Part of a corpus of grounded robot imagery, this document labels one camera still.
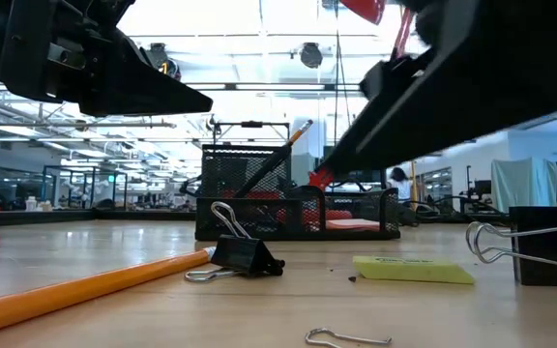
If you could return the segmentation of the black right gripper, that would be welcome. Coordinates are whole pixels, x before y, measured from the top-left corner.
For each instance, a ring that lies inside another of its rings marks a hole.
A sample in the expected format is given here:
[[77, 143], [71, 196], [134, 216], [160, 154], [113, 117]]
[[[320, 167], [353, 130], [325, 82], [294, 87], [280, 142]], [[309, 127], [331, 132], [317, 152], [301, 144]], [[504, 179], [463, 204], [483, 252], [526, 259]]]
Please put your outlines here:
[[557, 1], [399, 3], [425, 52], [365, 74], [366, 106], [323, 169], [384, 169], [557, 111]]

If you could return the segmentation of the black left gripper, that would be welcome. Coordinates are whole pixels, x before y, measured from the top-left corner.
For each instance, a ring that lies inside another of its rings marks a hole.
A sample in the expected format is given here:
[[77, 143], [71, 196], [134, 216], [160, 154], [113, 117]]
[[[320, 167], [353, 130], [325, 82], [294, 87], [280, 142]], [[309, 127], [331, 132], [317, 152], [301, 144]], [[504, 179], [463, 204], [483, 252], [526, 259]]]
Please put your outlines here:
[[39, 102], [79, 102], [92, 116], [206, 112], [164, 45], [116, 28], [133, 0], [0, 0], [0, 82]]

